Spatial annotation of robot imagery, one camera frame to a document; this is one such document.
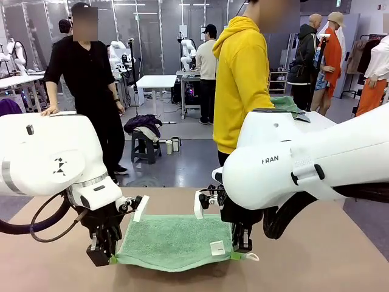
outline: sneaker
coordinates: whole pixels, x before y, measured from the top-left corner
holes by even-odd
[[[208,125],[208,122],[204,123],[201,119],[199,119],[199,123],[200,123],[201,125]]]
[[[115,169],[115,174],[116,175],[126,175],[127,169],[125,167],[122,167],[121,165],[117,165],[117,167]]]

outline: white table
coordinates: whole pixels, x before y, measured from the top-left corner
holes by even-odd
[[[4,79],[0,79],[0,89],[2,88],[12,88],[12,94],[15,95],[15,88],[17,85],[25,85],[26,87],[30,87],[32,90],[32,94],[34,95],[35,105],[39,112],[42,111],[41,105],[38,99],[38,95],[36,94],[36,88],[34,81],[43,79],[43,75],[23,75],[23,76],[13,76]],[[30,108],[32,108],[32,102],[30,99],[30,95],[27,95],[27,104]]]
[[[156,89],[160,88],[160,97],[162,98],[162,89],[172,88],[176,82],[176,75],[145,75],[136,83],[138,88],[150,88],[153,92],[154,114],[157,114]]]
[[[311,120],[311,123],[303,122],[301,120],[295,121],[297,128],[303,133],[320,131],[336,125],[335,122],[327,119],[316,111],[307,112],[305,115]]]

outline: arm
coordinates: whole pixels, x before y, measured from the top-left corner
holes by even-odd
[[[108,50],[106,46],[102,43],[102,48],[103,48],[103,75],[105,78],[105,82],[109,88],[110,91],[112,91],[112,97],[114,101],[116,102],[117,109],[121,114],[124,114],[124,107],[122,103],[120,102],[119,97],[117,96],[117,91],[116,91],[116,85],[115,85],[115,78],[112,75],[111,71],[111,64],[109,63],[109,58],[108,58]]]
[[[63,73],[63,59],[61,57],[61,47],[58,43],[53,45],[51,52],[50,63],[44,74],[46,82],[47,95],[50,100],[50,107],[42,112],[42,116],[48,116],[59,112],[58,109],[58,81]]]
[[[196,53],[196,70],[200,70],[200,69],[201,69],[201,53],[199,47]]]
[[[267,88],[269,62],[263,47],[241,49],[233,58],[231,70],[246,113],[255,108],[274,108]]]
[[[316,36],[315,36],[315,38],[313,38],[312,34],[307,35],[306,38],[309,38],[309,42],[306,46],[306,51],[305,51],[303,58],[307,64],[307,66],[309,66],[309,69],[313,69],[314,68],[314,58],[315,58],[315,54],[316,54],[315,47],[317,47],[318,43],[316,43],[316,46],[315,46]]]

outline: person in white shirt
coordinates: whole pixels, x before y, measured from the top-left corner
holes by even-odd
[[[200,70],[201,118],[203,125],[213,125],[215,108],[216,67],[217,60],[212,48],[216,43],[218,31],[213,24],[208,24],[204,32],[206,42],[199,46],[196,54],[196,69]]]

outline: black pants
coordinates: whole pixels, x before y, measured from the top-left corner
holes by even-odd
[[[200,80],[201,90],[201,122],[213,123],[213,111],[215,108],[216,80]]]
[[[292,85],[294,103],[303,111],[307,110],[308,102],[311,98],[310,85]]]
[[[115,169],[122,158],[125,143],[122,121],[116,105],[109,106],[99,116],[95,113],[84,115],[91,120],[95,128],[103,150],[104,165],[109,176],[114,179]]]
[[[220,166],[224,166],[225,161],[230,156],[229,154],[218,151]]]

